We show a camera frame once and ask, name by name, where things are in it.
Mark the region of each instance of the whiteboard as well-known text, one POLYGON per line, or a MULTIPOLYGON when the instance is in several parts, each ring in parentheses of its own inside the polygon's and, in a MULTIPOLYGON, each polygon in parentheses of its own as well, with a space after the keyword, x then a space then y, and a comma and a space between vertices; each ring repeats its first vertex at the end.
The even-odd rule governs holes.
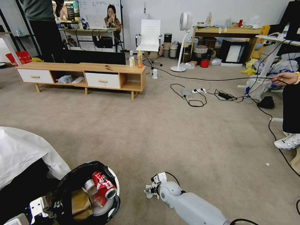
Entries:
POLYGON ((80 17, 86 19, 86 15, 98 14, 107 15, 107 7, 109 5, 114 5, 116 8, 116 17, 121 20, 121 4, 120 0, 107 0, 107 1, 97 1, 97 0, 78 0, 80 17))

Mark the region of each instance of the long black hair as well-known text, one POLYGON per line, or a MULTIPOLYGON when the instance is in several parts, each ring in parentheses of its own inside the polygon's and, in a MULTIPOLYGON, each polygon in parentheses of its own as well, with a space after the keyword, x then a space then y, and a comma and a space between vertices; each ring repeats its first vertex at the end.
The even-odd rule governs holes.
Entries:
POLYGON ((116 14, 116 7, 114 5, 109 5, 107 7, 107 20, 109 19, 109 15, 108 15, 108 10, 109 8, 111 8, 113 10, 113 12, 115 13, 115 19, 117 18, 117 14, 116 14))

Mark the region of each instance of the wooden tv stand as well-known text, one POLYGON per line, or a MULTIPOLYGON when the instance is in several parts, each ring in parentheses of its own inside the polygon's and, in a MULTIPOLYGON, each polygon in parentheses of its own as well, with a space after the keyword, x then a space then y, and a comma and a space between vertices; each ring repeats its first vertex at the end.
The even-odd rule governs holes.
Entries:
POLYGON ((134 94, 142 92, 146 83, 145 66, 30 62, 18 66, 17 71, 23 82, 35 84, 37 92, 40 92, 39 84, 66 85, 84 87, 85 94, 88 94, 88 88, 131 91, 131 99, 134 99, 134 94), (78 84, 58 83, 56 80, 64 75, 83 76, 84 80, 78 84))

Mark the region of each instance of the drawer handle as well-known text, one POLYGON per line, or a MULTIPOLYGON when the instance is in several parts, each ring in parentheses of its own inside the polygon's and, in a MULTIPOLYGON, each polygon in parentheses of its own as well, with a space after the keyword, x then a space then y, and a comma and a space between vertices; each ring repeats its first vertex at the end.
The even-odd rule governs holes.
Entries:
POLYGON ((107 83, 106 80, 98 80, 99 82, 102 82, 102 83, 107 83))

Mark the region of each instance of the white fan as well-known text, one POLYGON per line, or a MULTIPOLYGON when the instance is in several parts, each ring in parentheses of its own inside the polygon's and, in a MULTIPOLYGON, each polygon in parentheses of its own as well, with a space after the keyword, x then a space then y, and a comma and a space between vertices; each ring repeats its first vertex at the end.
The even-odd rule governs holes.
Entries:
POLYGON ((192 23, 193 23, 193 14, 190 13, 190 12, 183 12, 180 16, 179 28, 180 28, 180 30, 185 30, 186 34, 184 35, 183 40, 181 42, 178 65, 174 66, 174 67, 171 67, 172 71, 183 72, 183 71, 186 70, 184 67, 181 67, 179 65, 180 65, 180 61, 181 61, 181 55, 182 55, 184 41, 185 41, 185 39, 187 38, 188 34, 191 31, 190 29, 192 28, 192 23))

